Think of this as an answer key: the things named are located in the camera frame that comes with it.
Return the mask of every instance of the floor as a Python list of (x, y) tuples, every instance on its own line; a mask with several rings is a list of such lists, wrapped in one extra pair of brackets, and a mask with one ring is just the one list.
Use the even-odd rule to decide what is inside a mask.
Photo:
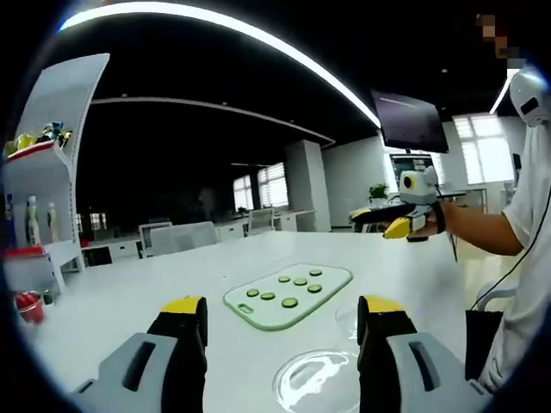
[[(333, 228), (333, 232), (352, 232), (351, 228)], [(520, 256), (496, 256), (489, 254), (470, 243), (459, 240), (457, 243), (457, 258), (462, 265), (465, 278), (465, 300), (472, 305), (479, 290), (488, 282), (497, 281), (515, 265)], [(515, 269), (510, 278), (518, 278), (522, 264)], [(488, 306), (488, 311), (502, 311), (510, 299), (494, 299)]]

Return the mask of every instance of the black ceiling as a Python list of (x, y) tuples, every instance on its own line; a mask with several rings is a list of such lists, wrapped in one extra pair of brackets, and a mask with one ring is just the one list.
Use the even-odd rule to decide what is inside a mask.
[[(281, 0), (185, 3), (249, 22), (295, 46), (369, 107), (370, 90), (379, 89), (434, 103), (448, 120), (488, 111), (505, 80), (506, 61), (495, 58), (493, 44), (482, 41), (474, 24), (477, 9)], [(126, 94), (226, 102), (292, 121), (337, 145), (375, 134), (364, 114), (307, 68), (211, 23), (166, 15), (87, 22), (57, 36), (47, 65), (99, 52), (111, 58), (95, 99)], [(123, 153), (117, 152), (118, 143), (110, 144), (116, 135), (119, 142), (164, 152), (173, 147), (173, 156), (224, 165), (277, 162), (286, 143), (313, 138), (242, 114), (168, 103), (95, 105), (84, 139), (100, 130), (113, 159)], [(89, 165), (101, 151), (105, 147), (90, 145)]]

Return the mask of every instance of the green disc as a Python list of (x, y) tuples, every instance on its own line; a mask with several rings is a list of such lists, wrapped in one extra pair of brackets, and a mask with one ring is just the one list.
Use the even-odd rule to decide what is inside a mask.
[(298, 300), (298, 299), (284, 299), (284, 300), (282, 301), (282, 305), (283, 305), (285, 308), (293, 308), (293, 307), (296, 307), (298, 304), (299, 304), (299, 300)]
[(261, 299), (265, 299), (265, 300), (271, 300), (271, 299), (274, 299), (276, 297), (276, 295), (274, 293), (264, 293), (260, 296)]
[(320, 284), (312, 284), (311, 286), (308, 286), (308, 292), (309, 293), (319, 293), (321, 291), (321, 285)]
[(306, 278), (297, 278), (293, 282), (296, 286), (305, 286), (308, 283), (308, 281), (306, 281)]

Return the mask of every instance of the person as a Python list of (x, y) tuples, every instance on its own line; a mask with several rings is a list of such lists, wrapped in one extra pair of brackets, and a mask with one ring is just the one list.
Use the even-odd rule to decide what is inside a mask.
[[(538, 331), (551, 293), (551, 96), (547, 79), (525, 66), (512, 79), (510, 94), (527, 125), (517, 191), (501, 214), (441, 202), (445, 230), (493, 254), (525, 250), (522, 273), (511, 305), (502, 313), (467, 311), (467, 379), (497, 390), (512, 373)], [(414, 236), (436, 233), (435, 218)]]

